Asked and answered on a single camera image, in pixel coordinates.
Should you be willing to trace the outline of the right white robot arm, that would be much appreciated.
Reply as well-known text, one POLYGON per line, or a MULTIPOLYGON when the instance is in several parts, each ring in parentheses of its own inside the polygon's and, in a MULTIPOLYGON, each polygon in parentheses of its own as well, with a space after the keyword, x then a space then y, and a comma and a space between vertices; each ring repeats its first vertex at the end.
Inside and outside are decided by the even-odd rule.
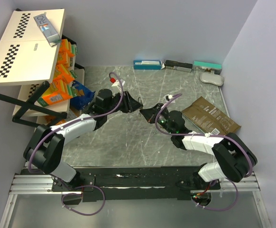
POLYGON ((175 147, 203 152, 216 160, 200 166, 193 178, 196 188, 205 189, 210 182, 220 178, 238 183, 251 174, 257 158, 235 133, 219 137, 211 133, 199 134, 186 128, 180 111, 168 111, 163 106, 158 103, 152 108, 141 109, 140 113, 148 123, 162 127, 164 133, 171 136, 175 147))

